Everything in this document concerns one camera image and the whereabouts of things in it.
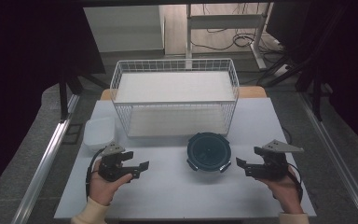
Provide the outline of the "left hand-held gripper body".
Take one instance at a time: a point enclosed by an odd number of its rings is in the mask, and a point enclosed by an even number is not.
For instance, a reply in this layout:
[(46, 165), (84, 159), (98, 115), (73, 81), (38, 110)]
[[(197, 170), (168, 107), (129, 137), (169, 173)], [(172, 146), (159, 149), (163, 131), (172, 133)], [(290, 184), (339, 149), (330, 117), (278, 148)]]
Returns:
[(117, 143), (109, 144), (101, 153), (99, 175), (108, 182), (114, 182), (130, 173), (130, 167), (123, 167), (118, 160), (119, 153), (125, 153), (125, 148)]

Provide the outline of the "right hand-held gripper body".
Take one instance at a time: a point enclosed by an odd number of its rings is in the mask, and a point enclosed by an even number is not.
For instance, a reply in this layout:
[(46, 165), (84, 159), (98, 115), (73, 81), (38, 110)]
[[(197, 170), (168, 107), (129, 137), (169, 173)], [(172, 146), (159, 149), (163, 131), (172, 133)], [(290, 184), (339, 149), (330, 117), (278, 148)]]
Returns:
[(265, 156), (260, 156), (264, 163), (251, 165), (252, 177), (267, 180), (280, 180), (286, 176), (288, 173), (286, 153), (304, 151), (302, 147), (295, 147), (276, 139), (265, 144), (262, 148), (267, 151)]

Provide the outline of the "white lidded container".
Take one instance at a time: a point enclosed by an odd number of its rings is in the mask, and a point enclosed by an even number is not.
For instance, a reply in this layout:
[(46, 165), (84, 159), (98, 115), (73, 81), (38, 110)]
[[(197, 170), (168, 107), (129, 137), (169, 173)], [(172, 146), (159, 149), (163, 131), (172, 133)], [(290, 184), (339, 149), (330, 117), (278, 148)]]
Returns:
[(93, 152), (105, 148), (116, 140), (116, 126), (113, 117), (90, 119), (86, 122), (83, 143)]

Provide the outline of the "person's left hand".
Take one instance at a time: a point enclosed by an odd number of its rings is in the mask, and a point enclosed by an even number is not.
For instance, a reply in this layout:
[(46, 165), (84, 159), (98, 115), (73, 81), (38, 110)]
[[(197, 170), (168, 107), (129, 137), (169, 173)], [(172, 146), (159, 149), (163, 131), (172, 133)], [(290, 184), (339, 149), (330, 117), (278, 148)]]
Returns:
[(118, 189), (132, 180), (132, 174), (122, 176), (114, 182), (108, 182), (99, 175), (101, 161), (97, 160), (91, 172), (89, 182), (89, 197), (98, 204), (108, 206)]

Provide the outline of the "person's right hand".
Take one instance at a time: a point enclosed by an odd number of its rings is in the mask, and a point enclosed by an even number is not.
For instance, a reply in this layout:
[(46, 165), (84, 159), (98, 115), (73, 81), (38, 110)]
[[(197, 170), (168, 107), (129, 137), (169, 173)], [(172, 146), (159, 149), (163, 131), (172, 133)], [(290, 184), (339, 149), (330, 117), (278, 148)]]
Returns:
[(303, 214), (296, 183), (286, 175), (281, 180), (271, 181), (257, 178), (257, 181), (264, 183), (272, 192), (273, 197), (280, 203), (285, 214)]

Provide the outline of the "dark round lidded container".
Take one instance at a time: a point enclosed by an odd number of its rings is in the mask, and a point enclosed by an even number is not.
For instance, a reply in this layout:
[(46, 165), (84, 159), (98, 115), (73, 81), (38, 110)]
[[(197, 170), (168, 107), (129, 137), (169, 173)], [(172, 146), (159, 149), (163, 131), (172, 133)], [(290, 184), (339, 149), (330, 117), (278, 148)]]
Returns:
[(194, 170), (224, 173), (231, 164), (228, 140), (217, 133), (197, 133), (188, 140), (187, 163)]

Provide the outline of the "wooden table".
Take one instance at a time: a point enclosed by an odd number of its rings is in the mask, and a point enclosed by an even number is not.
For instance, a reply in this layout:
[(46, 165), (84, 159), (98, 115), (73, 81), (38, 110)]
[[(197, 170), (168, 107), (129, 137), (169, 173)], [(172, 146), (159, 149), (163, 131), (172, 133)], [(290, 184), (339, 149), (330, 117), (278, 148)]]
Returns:
[[(240, 98), (267, 98), (267, 94), (262, 87), (246, 86), (239, 87)], [(101, 95), (101, 100), (107, 101), (111, 99), (110, 90), (104, 90)]]

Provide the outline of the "black stand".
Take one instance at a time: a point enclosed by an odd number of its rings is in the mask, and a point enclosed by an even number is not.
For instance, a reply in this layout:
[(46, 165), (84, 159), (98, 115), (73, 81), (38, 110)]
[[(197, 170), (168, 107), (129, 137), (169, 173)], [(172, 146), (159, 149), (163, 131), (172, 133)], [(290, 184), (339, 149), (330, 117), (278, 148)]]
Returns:
[[(97, 77), (91, 74), (82, 74), (81, 77), (92, 82), (93, 84), (101, 87), (102, 89), (107, 89), (109, 85), (104, 83)], [(69, 73), (61, 73), (59, 81), (59, 91), (60, 91), (60, 106), (61, 106), (61, 119), (60, 123), (64, 123), (69, 118), (69, 103), (67, 97), (67, 89), (70, 89), (72, 94), (79, 95), (83, 91), (83, 86), (80, 83), (79, 77), (77, 75), (70, 75)]]
[(312, 93), (310, 95), (310, 108), (316, 119), (322, 121), (320, 108), (322, 97), (322, 81), (321, 75), (318, 71), (318, 60), (314, 55), (310, 55), (303, 62), (293, 65), (282, 75), (275, 77), (268, 82), (263, 82), (265, 78), (273, 76), (283, 65), (287, 64), (289, 61), (289, 57), (287, 55), (283, 55), (270, 68), (265, 70), (262, 77), (257, 80), (256, 85), (263, 88), (274, 87), (287, 78), (299, 74), (298, 80), (295, 84), (295, 89), (300, 92), (305, 92), (309, 86), (312, 86)]

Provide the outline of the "black curtain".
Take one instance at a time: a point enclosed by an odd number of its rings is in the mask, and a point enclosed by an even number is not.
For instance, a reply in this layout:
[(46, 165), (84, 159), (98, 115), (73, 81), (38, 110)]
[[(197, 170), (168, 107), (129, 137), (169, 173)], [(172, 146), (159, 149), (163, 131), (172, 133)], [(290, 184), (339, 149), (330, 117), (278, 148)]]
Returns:
[(302, 63), (326, 33), (339, 3), (347, 8), (317, 62), (322, 81), (332, 89), (330, 103), (358, 135), (358, 0), (276, 2), (267, 33), (285, 47), (293, 62)]
[(82, 6), (0, 0), (0, 176), (32, 126), (43, 92), (103, 70)]

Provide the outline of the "white cabinet panel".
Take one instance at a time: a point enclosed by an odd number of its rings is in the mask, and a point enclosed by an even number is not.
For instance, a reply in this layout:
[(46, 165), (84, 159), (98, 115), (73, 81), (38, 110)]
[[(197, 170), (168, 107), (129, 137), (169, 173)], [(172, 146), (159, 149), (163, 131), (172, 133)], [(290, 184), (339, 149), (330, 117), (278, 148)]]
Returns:
[(159, 6), (84, 7), (100, 52), (164, 49)]

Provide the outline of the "aluminium rail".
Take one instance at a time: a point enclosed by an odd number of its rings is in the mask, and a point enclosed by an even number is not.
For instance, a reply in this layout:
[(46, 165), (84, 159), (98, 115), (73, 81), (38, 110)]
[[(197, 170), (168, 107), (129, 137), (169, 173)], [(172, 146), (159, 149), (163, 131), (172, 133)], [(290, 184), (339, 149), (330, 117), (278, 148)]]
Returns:
[(79, 98), (79, 95), (73, 94), (70, 97), (69, 102), (66, 104), (68, 107), (68, 115), (56, 126), (56, 129), (48, 142), (48, 146), (42, 156), (42, 159), (34, 172), (34, 176), (32, 177), (31, 182), (25, 191), (21, 203), (10, 224), (26, 224), (30, 215), (32, 214), (36, 200), (45, 184), (49, 170), (62, 143), (62, 139), (64, 138), (72, 120), (73, 114), (75, 113)]
[(328, 154), (330, 160), (334, 164), (338, 175), (341, 178), (342, 183), (344, 184), (347, 192), (349, 193), (352, 201), (356, 209), (358, 210), (358, 182), (354, 178), (352, 172), (349, 167), (346, 165), (346, 162), (343, 160), (341, 154), (339, 153), (337, 146), (332, 139), (329, 132), (326, 130), (324, 124), (318, 120), (318, 118), (313, 114), (311, 108), (311, 102), (307, 98), (306, 93), (300, 93), (299, 95), (300, 101), (304, 110), (306, 111), (311, 124), (313, 125), (315, 132), (321, 139), (325, 151)]

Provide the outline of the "white desk frame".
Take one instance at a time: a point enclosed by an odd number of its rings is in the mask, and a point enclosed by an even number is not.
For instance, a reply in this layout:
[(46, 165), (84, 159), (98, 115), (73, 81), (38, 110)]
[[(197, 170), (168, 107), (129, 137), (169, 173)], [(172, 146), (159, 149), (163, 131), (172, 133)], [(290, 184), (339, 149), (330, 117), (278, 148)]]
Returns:
[(270, 3), (267, 3), (261, 14), (240, 15), (191, 15), (191, 5), (186, 5), (186, 57), (192, 57), (191, 32), (206, 29), (254, 29), (255, 37), (250, 43), (251, 51), (261, 71), (267, 66), (259, 50), (259, 42), (269, 15)]

